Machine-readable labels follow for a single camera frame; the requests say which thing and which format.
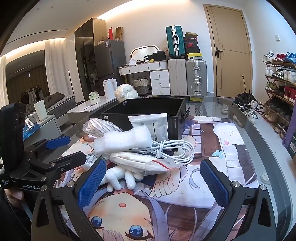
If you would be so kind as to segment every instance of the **silver suitcase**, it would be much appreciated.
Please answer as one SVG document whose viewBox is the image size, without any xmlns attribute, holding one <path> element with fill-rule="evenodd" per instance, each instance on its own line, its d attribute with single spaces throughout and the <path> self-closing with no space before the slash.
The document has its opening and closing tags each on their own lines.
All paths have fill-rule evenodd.
<svg viewBox="0 0 296 241">
<path fill-rule="evenodd" d="M 207 96 L 207 63 L 204 60 L 188 60 L 187 92 L 190 96 Z"/>
<path fill-rule="evenodd" d="M 169 59 L 168 73 L 170 78 L 170 94 L 177 96 L 187 95 L 186 60 Z"/>
</svg>

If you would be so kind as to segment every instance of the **white cable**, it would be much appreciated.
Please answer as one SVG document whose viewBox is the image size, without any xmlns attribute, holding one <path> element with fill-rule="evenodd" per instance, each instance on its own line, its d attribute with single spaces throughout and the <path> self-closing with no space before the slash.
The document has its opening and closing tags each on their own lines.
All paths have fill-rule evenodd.
<svg viewBox="0 0 296 241">
<path fill-rule="evenodd" d="M 183 152 L 178 156 L 170 156 L 165 154 L 163 150 L 171 149 L 183 149 Z M 184 140 L 172 140 L 172 141 L 161 141 L 160 143 L 152 140 L 152 147 L 144 149 L 132 149 L 130 152 L 137 152 L 140 154 L 152 153 L 157 159 L 161 158 L 171 158 L 175 163 L 189 164 L 194 158 L 194 146 Z"/>
</svg>

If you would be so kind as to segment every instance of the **teal suitcase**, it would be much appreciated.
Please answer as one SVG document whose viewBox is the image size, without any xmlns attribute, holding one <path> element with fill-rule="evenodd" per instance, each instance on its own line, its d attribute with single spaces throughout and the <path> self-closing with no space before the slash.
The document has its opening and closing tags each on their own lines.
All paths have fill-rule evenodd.
<svg viewBox="0 0 296 241">
<path fill-rule="evenodd" d="M 170 59 L 185 58 L 185 44 L 181 26 L 166 27 Z"/>
</svg>

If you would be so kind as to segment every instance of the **screw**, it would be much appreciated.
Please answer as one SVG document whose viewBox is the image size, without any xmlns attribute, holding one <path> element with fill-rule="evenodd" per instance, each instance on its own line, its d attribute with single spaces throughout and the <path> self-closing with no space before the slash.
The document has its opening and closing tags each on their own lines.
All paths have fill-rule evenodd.
<svg viewBox="0 0 296 241">
<path fill-rule="evenodd" d="M 266 191 L 267 187 L 265 185 L 260 185 L 260 188 L 263 190 L 263 191 Z"/>
<path fill-rule="evenodd" d="M 240 186 L 240 183 L 238 181 L 233 181 L 232 185 L 236 188 L 238 188 Z"/>
<path fill-rule="evenodd" d="M 67 183 L 67 187 L 73 187 L 75 185 L 75 182 L 74 181 L 69 181 L 68 183 Z"/>
<path fill-rule="evenodd" d="M 47 186 L 45 186 L 45 185 L 43 185 L 43 186 L 40 188 L 41 191 L 45 191 L 46 189 L 47 189 Z"/>
</svg>

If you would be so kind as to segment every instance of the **white kettle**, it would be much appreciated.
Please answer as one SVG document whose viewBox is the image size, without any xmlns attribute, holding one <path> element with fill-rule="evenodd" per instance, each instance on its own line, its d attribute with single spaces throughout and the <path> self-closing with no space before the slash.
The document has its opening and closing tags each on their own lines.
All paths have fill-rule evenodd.
<svg viewBox="0 0 296 241">
<path fill-rule="evenodd" d="M 103 86 L 104 86 L 106 99 L 114 99 L 115 98 L 114 92 L 117 89 L 116 79 L 104 80 Z"/>
</svg>

